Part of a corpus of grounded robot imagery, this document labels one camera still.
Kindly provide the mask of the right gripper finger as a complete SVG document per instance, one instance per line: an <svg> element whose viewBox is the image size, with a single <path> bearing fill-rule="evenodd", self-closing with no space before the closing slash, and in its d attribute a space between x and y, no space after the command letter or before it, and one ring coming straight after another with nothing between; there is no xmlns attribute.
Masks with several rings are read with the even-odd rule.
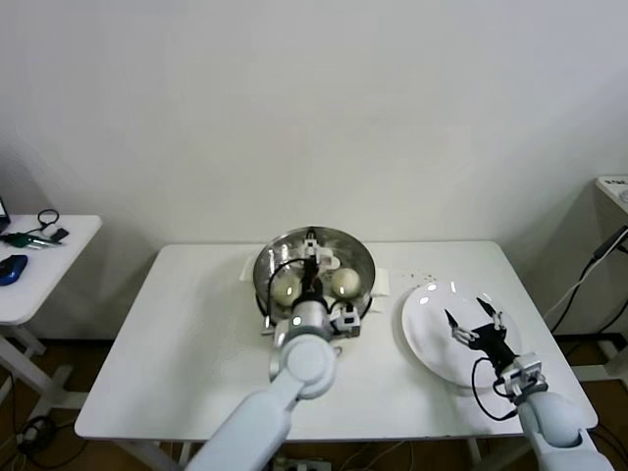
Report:
<svg viewBox="0 0 628 471"><path fill-rule="evenodd" d="M447 309L445 310L445 315L451 330L451 336L456 341L458 341L459 343L472 343L476 339L476 336L473 332L459 326L457 321Z"/></svg>
<svg viewBox="0 0 628 471"><path fill-rule="evenodd" d="M505 325L502 320L502 312L500 310L496 310L488 301L477 297L476 300L483 308L483 310L489 315L489 317L493 321L494 328L496 330L504 330Z"/></svg>

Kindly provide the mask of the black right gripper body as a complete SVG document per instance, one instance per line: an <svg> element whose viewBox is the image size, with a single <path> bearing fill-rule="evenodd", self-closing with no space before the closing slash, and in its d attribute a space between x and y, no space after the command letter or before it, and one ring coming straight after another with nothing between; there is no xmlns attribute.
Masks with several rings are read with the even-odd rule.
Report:
<svg viewBox="0 0 628 471"><path fill-rule="evenodd" d="M506 333L506 328L496 329L493 324L486 324L472 331L469 347L484 352L494 369L503 371L517 357L505 341Z"/></svg>

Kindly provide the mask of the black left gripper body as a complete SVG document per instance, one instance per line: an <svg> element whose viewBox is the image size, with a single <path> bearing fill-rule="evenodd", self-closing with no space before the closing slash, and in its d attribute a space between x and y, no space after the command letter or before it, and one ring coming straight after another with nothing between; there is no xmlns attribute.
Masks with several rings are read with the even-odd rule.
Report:
<svg viewBox="0 0 628 471"><path fill-rule="evenodd" d="M301 294L323 296L323 283L319 279L319 264L315 258L308 258L304 262L303 276L301 279Z"/></svg>

